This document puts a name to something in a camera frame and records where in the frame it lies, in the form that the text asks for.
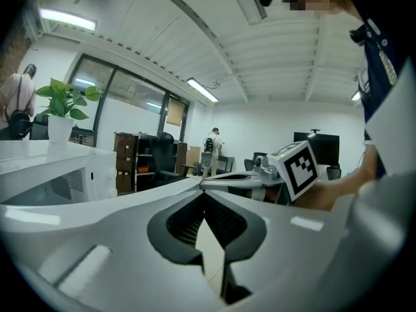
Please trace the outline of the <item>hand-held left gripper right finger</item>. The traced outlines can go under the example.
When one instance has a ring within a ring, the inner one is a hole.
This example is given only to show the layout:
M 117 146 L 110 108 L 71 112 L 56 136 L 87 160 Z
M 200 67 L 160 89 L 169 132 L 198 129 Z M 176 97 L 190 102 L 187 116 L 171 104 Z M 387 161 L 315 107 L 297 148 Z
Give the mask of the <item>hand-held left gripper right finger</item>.
M 324 213 L 211 192 L 256 215 L 266 235 L 245 260 L 226 258 L 224 288 L 244 295 L 222 312 L 341 312 L 382 279 L 403 245 L 403 195 L 364 190 Z

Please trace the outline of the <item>cardboard sheet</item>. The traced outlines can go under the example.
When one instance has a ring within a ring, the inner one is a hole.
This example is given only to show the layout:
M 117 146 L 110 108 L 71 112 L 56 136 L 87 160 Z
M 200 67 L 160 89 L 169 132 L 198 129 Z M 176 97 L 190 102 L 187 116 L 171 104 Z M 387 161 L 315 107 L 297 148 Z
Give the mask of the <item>cardboard sheet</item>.
M 191 166 L 188 170 L 189 174 L 198 176 L 201 171 L 201 148 L 196 146 L 189 146 L 187 150 L 186 165 Z

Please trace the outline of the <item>person's right hand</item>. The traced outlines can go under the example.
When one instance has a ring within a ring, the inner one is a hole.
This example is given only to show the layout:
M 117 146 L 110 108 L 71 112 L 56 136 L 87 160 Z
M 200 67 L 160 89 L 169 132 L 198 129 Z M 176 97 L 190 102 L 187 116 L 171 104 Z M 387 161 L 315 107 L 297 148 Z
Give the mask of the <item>person's right hand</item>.
M 265 190 L 265 202 L 286 205 L 292 204 L 289 190 L 286 184 L 276 185 L 274 187 L 267 187 Z

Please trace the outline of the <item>ceiling air vent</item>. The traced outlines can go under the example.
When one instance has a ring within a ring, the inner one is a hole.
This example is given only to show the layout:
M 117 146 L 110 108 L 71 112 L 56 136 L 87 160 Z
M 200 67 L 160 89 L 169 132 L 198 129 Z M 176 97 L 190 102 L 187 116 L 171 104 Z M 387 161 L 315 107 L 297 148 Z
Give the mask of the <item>ceiling air vent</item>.
M 250 3 L 246 3 L 243 12 L 249 25 L 259 24 L 267 18 L 267 12 L 260 0 L 251 0 Z

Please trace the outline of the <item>black framed window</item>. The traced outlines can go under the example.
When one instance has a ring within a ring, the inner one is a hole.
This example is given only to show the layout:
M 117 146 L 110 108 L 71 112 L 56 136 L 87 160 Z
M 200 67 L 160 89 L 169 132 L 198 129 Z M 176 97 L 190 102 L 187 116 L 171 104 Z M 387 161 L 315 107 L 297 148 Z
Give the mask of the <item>black framed window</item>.
M 101 92 L 101 99 L 88 104 L 87 120 L 81 128 L 94 132 L 98 144 L 111 142 L 116 133 L 159 131 L 176 140 L 186 126 L 189 101 L 117 65 L 81 55 L 69 81 L 79 90 L 89 86 Z

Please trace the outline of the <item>black television on stand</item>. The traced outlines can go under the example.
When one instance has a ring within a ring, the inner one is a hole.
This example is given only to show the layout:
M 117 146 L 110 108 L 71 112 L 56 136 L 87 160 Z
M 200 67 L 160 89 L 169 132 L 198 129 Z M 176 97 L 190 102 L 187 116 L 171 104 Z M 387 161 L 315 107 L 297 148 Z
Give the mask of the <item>black television on stand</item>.
M 293 140 L 308 141 L 318 165 L 339 164 L 339 136 L 322 134 L 320 129 L 312 129 L 309 133 L 294 132 Z

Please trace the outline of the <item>person's dark clothed body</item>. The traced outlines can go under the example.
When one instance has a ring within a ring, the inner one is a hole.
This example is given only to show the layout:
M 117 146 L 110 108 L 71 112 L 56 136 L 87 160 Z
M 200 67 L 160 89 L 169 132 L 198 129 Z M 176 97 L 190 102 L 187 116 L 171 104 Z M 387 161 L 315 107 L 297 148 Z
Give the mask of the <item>person's dark clothed body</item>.
M 361 20 L 350 32 L 353 42 L 363 46 L 367 76 L 361 90 L 364 118 L 369 121 L 389 95 L 410 55 L 411 36 L 404 22 L 412 10 L 413 0 L 339 0 L 339 8 Z M 364 145 L 373 144 L 364 134 Z M 376 179 L 386 174 L 378 154 Z

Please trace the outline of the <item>green plant in white pot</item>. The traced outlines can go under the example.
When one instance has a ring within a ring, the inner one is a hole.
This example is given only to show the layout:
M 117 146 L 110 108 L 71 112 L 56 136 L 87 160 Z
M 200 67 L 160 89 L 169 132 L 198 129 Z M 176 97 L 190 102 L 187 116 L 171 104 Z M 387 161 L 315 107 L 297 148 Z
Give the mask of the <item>green plant in white pot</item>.
M 102 97 L 102 92 L 94 84 L 89 84 L 83 90 L 57 79 L 50 79 L 47 86 L 35 90 L 34 93 L 49 100 L 39 115 L 48 117 L 48 138 L 50 143 L 56 145 L 69 142 L 74 123 L 89 119 L 85 112 L 86 107 Z

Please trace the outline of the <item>person's right forearm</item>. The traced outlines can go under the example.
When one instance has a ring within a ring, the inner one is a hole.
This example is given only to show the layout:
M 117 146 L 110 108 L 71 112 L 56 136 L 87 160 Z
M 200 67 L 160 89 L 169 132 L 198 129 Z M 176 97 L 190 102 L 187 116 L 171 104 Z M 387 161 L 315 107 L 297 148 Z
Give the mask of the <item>person's right forearm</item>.
M 332 181 L 318 181 L 295 202 L 295 207 L 330 211 L 341 196 L 355 194 L 369 181 L 376 179 L 378 152 L 373 144 L 367 144 L 361 166 L 350 175 Z

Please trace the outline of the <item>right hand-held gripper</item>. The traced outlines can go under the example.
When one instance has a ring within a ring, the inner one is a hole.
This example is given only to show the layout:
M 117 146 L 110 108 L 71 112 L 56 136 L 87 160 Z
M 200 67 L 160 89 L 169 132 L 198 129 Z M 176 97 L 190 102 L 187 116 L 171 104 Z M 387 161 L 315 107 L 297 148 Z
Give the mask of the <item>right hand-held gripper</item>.
M 317 162 L 308 141 L 293 142 L 268 155 L 258 156 L 253 170 L 203 179 L 200 188 L 260 189 L 285 184 L 290 200 L 294 202 L 319 178 Z

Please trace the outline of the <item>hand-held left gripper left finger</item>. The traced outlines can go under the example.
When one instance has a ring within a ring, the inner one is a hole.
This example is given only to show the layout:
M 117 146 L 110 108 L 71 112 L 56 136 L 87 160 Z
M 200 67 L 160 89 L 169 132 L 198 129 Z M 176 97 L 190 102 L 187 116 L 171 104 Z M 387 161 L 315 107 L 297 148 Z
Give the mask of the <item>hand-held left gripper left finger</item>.
M 70 304 L 98 312 L 217 312 L 224 302 L 200 265 L 178 265 L 150 243 L 151 217 L 196 196 L 149 202 L 132 196 L 88 203 L 0 205 L 0 236 L 12 259 Z

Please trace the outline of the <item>dark brown storage cart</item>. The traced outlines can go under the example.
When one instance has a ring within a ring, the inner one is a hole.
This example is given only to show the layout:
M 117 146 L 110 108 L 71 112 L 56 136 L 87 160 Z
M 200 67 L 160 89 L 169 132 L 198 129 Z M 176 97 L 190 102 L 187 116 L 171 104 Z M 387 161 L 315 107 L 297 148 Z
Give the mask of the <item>dark brown storage cart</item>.
M 116 189 L 119 195 L 152 189 L 154 162 L 151 140 L 157 136 L 145 133 L 116 133 Z M 187 177 L 191 166 L 186 165 L 187 144 L 174 140 L 175 173 Z

